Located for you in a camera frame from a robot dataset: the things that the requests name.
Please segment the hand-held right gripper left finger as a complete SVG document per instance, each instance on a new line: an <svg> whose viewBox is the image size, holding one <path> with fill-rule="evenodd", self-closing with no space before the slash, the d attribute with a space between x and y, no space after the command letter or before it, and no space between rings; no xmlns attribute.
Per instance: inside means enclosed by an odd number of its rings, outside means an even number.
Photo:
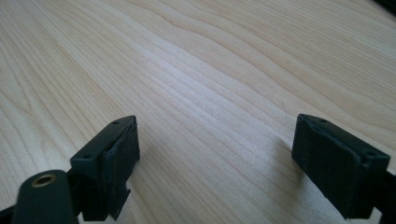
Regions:
<svg viewBox="0 0 396 224"><path fill-rule="evenodd" d="M86 221L116 219L128 199L126 182L140 159L137 119L116 119L71 159L71 172L81 185L78 207Z"/></svg>

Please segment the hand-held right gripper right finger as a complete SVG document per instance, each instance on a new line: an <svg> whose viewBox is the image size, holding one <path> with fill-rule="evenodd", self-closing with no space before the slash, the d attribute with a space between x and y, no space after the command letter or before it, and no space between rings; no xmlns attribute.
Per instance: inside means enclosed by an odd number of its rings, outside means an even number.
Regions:
<svg viewBox="0 0 396 224"><path fill-rule="evenodd" d="M391 219L390 155L326 119L300 114L291 156L344 218Z"/></svg>

